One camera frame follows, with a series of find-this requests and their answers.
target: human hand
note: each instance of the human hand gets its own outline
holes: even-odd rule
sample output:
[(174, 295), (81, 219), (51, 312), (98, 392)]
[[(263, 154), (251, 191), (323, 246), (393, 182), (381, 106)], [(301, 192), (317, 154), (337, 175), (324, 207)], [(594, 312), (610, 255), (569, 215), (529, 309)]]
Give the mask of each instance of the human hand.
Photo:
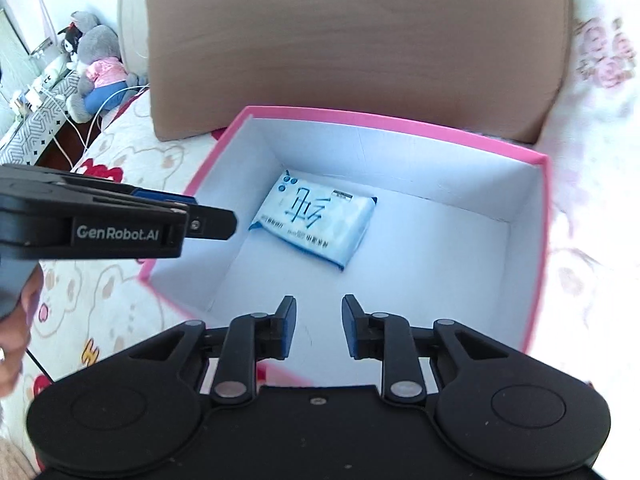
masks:
[(0, 397), (12, 393), (22, 373), (22, 358), (31, 342), (31, 323), (40, 301), (44, 283), (42, 268), (37, 264), (24, 284), (16, 309), (0, 322)]

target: brown pillow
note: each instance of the brown pillow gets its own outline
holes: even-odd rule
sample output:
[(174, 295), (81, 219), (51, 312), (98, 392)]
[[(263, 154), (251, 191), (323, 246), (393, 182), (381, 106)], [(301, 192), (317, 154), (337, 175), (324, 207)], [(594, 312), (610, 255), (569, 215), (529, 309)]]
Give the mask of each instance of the brown pillow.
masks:
[(338, 108), (534, 141), (571, 0), (147, 0), (156, 135), (246, 105)]

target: pink box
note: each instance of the pink box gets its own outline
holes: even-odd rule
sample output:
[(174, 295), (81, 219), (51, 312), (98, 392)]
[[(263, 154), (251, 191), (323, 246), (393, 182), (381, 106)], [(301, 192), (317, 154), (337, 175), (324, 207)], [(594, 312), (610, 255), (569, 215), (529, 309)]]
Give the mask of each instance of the pink box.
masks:
[[(344, 272), (248, 231), (284, 169), (378, 197)], [(545, 155), (500, 140), (354, 112), (248, 107), (184, 190), (235, 211), (238, 232), (228, 242), (188, 240), (179, 259), (147, 262), (140, 277), (209, 326), (273, 312), (294, 296), (298, 323), (281, 372), (319, 386), (380, 380), (380, 363), (349, 357), (345, 294), (366, 312), (425, 327), (451, 318), (526, 350), (545, 267), (548, 186)]]

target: screw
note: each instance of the screw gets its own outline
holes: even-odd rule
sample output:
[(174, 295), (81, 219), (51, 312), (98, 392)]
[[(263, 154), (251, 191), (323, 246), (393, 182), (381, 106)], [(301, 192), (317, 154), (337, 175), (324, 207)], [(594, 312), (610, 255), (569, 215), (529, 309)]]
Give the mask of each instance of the screw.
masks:
[(398, 381), (391, 385), (391, 393), (396, 397), (402, 397), (403, 399), (411, 399), (417, 397), (422, 393), (422, 386), (413, 381)]
[(224, 399), (235, 399), (244, 395), (246, 386), (238, 381), (224, 381), (217, 384), (213, 390)]

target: wet wipes package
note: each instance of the wet wipes package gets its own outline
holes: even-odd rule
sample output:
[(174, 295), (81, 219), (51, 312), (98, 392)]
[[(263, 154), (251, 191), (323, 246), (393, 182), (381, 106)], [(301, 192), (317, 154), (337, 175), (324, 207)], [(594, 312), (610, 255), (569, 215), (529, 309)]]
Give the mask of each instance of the wet wipes package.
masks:
[(262, 227), (343, 269), (358, 249), (377, 201), (298, 178), (287, 170), (249, 229)]

